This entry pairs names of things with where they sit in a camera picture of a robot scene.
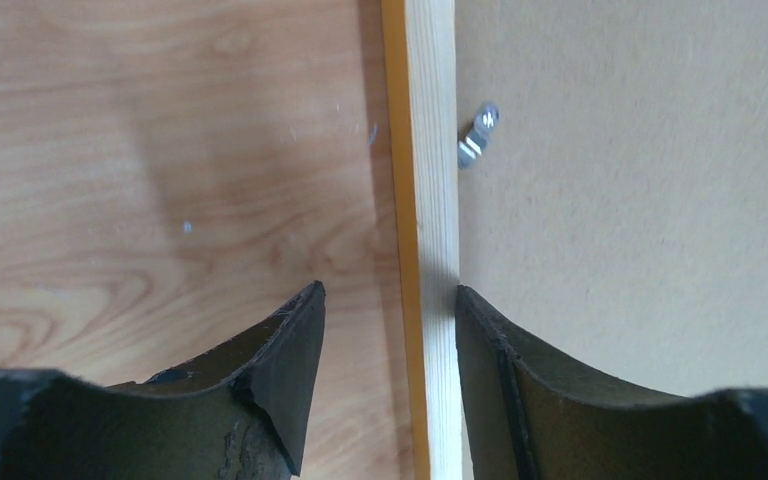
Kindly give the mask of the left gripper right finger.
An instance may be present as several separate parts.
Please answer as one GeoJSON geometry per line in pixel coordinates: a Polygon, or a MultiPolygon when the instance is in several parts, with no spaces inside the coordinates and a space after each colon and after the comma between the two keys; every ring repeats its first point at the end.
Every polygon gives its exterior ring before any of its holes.
{"type": "Polygon", "coordinates": [[[681,397],[593,368],[456,293],[478,479],[768,479],[768,389],[681,397]]]}

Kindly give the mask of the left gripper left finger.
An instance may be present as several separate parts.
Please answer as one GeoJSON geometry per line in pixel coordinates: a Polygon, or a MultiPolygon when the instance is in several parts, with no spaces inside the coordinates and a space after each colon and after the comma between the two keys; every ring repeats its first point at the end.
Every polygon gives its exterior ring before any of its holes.
{"type": "Polygon", "coordinates": [[[313,282],[145,382],[0,369],[0,479],[299,476],[325,327],[313,282]]]}

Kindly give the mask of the brown backing board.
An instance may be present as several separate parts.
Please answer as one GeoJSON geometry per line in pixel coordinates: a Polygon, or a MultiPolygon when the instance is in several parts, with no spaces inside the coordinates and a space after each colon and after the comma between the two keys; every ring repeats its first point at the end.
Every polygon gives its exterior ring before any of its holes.
{"type": "Polygon", "coordinates": [[[460,1],[461,286],[681,397],[768,389],[768,1],[460,1]]]}

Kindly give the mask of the wooden picture frame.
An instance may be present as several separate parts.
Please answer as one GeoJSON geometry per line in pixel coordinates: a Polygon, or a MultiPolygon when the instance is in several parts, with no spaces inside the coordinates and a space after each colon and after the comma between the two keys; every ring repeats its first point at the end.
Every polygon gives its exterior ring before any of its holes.
{"type": "Polygon", "coordinates": [[[381,8],[415,476],[460,479],[455,4],[381,8]]]}

